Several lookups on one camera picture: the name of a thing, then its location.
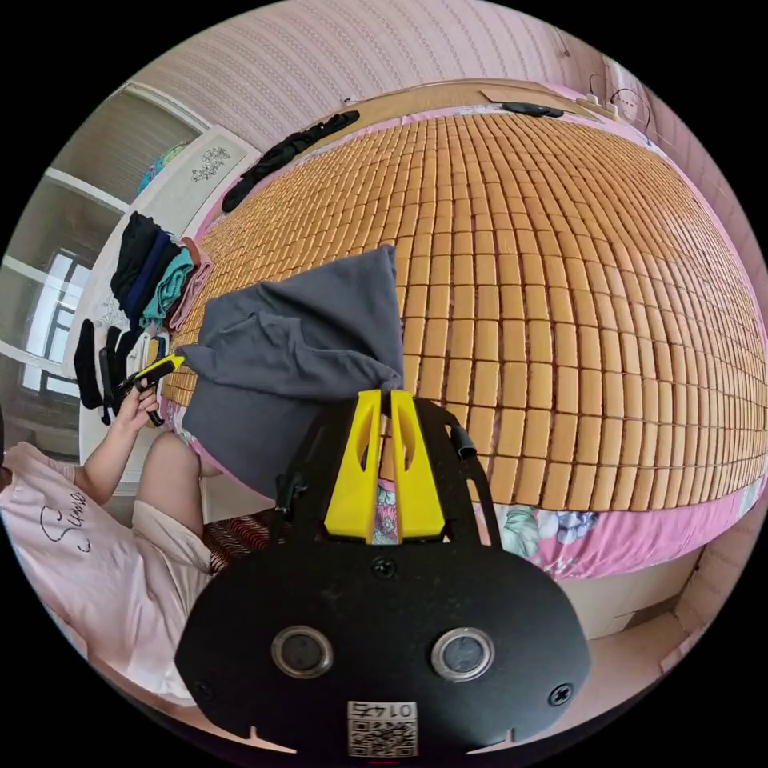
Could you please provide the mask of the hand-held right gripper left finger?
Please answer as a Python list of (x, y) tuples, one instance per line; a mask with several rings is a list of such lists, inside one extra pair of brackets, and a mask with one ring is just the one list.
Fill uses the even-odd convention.
[(372, 538), (378, 502), (382, 393), (358, 394), (324, 526), (332, 538)]

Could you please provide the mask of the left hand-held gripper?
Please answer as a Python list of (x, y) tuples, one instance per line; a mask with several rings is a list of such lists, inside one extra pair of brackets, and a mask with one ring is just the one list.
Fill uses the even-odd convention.
[[(169, 354), (163, 358), (159, 358), (158, 360), (153, 361), (150, 366), (133, 374), (120, 385), (118, 385), (117, 392), (121, 395), (121, 397), (116, 400), (118, 409), (114, 412), (114, 420), (118, 415), (124, 397), (128, 394), (128, 391), (133, 386), (136, 386), (137, 384), (149, 384), (150, 386), (154, 386), (156, 388), (156, 395), (158, 400), (157, 384), (162, 378), (172, 374), (178, 368), (182, 367), (184, 362), (185, 358), (182, 355)], [(160, 427), (163, 425), (163, 420), (159, 415), (159, 409), (160, 405), (158, 400), (158, 410), (155, 415), (150, 416), (150, 422), (154, 425), (154, 427)]]

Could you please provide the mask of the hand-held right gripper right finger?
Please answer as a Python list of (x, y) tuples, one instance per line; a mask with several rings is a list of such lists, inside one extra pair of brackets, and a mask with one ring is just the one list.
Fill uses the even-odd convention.
[(395, 501), (400, 538), (441, 538), (445, 518), (411, 393), (390, 394)]

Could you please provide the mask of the person's left hand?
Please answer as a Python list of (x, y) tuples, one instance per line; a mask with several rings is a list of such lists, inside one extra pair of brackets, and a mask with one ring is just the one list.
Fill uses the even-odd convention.
[(110, 439), (119, 446), (132, 446), (138, 433), (157, 410), (156, 388), (141, 381), (124, 397), (114, 424), (110, 428)]

